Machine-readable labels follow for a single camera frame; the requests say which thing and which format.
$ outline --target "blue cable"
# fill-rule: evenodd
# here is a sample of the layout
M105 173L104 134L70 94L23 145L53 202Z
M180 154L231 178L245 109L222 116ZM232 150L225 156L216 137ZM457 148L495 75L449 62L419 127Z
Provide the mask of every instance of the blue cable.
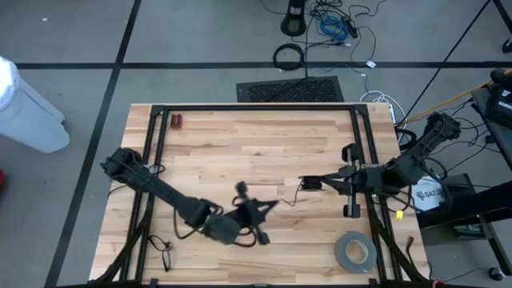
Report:
M323 16L320 30L324 35L332 37L336 42L343 42L349 35L349 29L345 22L332 16Z

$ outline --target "yellow tag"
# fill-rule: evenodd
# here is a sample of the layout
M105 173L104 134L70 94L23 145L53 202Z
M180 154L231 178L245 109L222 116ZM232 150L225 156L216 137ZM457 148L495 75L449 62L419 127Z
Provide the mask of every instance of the yellow tag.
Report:
M401 221L403 219L403 211L398 210L397 211L397 220Z

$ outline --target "sticker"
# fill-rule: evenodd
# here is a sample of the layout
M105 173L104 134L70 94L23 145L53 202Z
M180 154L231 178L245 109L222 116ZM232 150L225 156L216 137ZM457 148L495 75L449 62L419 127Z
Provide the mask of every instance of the sticker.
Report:
M414 205L421 210L430 210L444 201L441 184L430 176L425 176L413 185Z

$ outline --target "floor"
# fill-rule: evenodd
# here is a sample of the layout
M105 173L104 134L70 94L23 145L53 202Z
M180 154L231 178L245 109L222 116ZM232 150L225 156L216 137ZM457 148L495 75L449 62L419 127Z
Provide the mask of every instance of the floor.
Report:
M270 10L286 9L285 0L263 1ZM353 3L344 1L343 9ZM374 9L377 0L357 4ZM503 5L512 14L512 2ZM99 163L120 145L131 103L236 102L237 82L303 77L304 70L272 68L274 50L290 41L279 29L281 20L258 0L0 1L0 55L17 63L21 76L64 113L71 137L54 154L0 137L0 168L8 176L0 191L0 286L44 286L63 227L57 257L62 271L52 270L47 283L86 282L110 187ZM314 62L310 75L338 76L347 102L359 100L367 80L370 90L391 95L405 110L424 93L416 114L486 82L492 67L511 67L512 54L501 52L510 31L494 1L388 0L375 17L360 16L356 23L377 37L377 67L360 69L366 77L339 65L350 62L353 39L352 48L312 49L308 57ZM372 51L368 32L362 31L356 62ZM308 41L323 39L310 32ZM449 68L439 70L443 62ZM322 65L330 68L315 68ZM458 116L481 122L471 108ZM472 137L472 130L462 134ZM478 150L456 147L436 157L451 167ZM501 155L491 151L453 170L461 173L480 185L511 176ZM494 225L502 242L512 243L507 226ZM487 277L486 269L497 265L487 242L456 241L444 229L422 236L435 278L481 268L450 283L511 285L510 278Z

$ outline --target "white cable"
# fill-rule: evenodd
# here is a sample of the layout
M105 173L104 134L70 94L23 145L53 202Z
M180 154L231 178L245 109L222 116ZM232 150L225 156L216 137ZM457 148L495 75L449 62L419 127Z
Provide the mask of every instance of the white cable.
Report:
M379 94L379 96L377 98L375 98L374 100L372 100L372 102L378 102L378 103L386 102L393 107L396 106L400 110L400 112L402 112L402 115L404 117L404 122L407 123L407 118L405 118L406 112L403 110L403 108L400 106L400 104L398 104L398 102L396 102L391 96L386 95L379 90L372 90L367 93L364 93L361 96L361 98L359 99L359 101L364 102L364 99L366 98L366 96L368 96L370 94ZM400 134L400 136L398 136L398 143L400 143L402 141L402 138L403 138L403 134Z

